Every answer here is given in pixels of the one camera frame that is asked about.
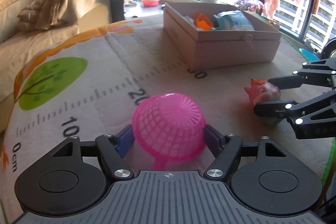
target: silver screw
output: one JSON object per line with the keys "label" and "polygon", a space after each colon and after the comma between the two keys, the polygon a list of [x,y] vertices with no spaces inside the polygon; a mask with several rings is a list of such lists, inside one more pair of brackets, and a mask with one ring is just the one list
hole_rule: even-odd
{"label": "silver screw", "polygon": [[301,118],[298,118],[296,119],[295,121],[296,124],[302,124],[303,123],[303,120]]}
{"label": "silver screw", "polygon": [[127,169],[119,169],[116,172],[114,172],[114,175],[118,178],[126,178],[131,175],[131,172]]}
{"label": "silver screw", "polygon": [[208,176],[213,177],[213,178],[219,178],[221,177],[224,173],[222,170],[219,169],[210,169],[207,171]]}

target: pink plastic basket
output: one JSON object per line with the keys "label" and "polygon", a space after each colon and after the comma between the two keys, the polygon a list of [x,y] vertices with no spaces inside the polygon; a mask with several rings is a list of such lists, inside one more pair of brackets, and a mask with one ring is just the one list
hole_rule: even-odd
{"label": "pink plastic basket", "polygon": [[168,161],[196,158],[205,148],[205,124],[199,106],[178,93],[147,99],[132,117],[135,139],[155,157],[154,170],[164,170]]}

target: cardboard box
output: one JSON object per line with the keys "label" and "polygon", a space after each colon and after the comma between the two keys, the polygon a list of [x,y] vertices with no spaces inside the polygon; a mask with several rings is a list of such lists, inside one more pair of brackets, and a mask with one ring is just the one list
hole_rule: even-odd
{"label": "cardboard box", "polygon": [[272,61],[281,33],[261,16],[244,12],[255,31],[198,31],[183,16],[195,19],[202,12],[215,21],[220,12],[236,7],[209,3],[166,3],[163,28],[192,70]]}

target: beige sofa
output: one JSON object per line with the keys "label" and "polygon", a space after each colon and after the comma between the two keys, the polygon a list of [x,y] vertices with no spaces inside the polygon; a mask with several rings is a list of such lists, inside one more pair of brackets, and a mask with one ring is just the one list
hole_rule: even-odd
{"label": "beige sofa", "polygon": [[13,83],[16,74],[39,51],[62,42],[80,32],[106,25],[111,21],[110,0],[92,0],[88,8],[74,11],[76,3],[63,11],[70,18],[76,13],[75,24],[48,31],[22,33],[17,28],[17,14],[34,0],[18,0],[0,11],[0,132],[5,130],[13,105]]}

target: green tree print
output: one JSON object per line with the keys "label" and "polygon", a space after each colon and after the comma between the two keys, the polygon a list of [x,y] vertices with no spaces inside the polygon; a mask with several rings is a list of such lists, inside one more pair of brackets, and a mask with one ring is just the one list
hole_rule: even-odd
{"label": "green tree print", "polygon": [[70,86],[86,69],[87,61],[78,57],[54,59],[39,66],[18,96],[22,110],[43,105]]}

